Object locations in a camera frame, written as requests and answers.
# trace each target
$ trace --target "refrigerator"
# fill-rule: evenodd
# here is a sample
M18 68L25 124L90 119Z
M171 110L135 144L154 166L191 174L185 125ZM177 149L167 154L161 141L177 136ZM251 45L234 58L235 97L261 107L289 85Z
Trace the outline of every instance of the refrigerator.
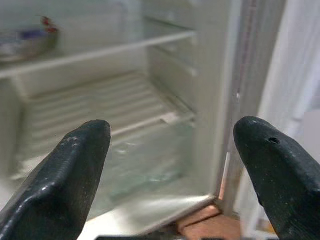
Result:
M41 16L58 29L50 51L0 63L1 208L66 133L102 119L111 147L80 240L149 233L211 202L234 215L232 125L257 114L286 1L0 3L0 31Z

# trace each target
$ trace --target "refrigerator shelf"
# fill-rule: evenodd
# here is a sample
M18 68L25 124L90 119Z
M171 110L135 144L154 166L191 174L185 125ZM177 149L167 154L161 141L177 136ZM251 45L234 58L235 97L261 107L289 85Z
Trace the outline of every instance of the refrigerator shelf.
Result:
M81 124L102 119L112 128L112 144L154 128L193 117L139 73L94 81L32 98L25 106L12 179L23 179L63 136Z
M55 50L27 61L1 64L0 79L196 36L193 30L150 19L118 21L103 25L103 29L85 26L75 29L89 20L78 17L64 23Z

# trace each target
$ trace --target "hole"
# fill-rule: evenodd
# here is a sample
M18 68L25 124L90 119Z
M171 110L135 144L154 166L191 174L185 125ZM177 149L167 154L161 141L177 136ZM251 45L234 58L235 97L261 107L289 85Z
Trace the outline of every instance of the hole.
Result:
M272 143L272 144L279 144L280 143L280 140L275 137L270 137L268 141L269 141L269 143Z

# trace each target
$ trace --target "open refrigerator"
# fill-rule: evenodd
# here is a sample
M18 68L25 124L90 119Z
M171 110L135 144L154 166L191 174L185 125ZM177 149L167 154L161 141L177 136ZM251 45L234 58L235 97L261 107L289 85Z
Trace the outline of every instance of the open refrigerator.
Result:
M233 203L223 181L232 118L246 96L259 105L266 80L248 75L244 56L268 63L285 1L0 2L0 29L39 16L59 29L54 50L0 64L2 208L66 133L93 119L110 123L112 139L80 240L148 233L208 202ZM253 79L254 94L239 88Z

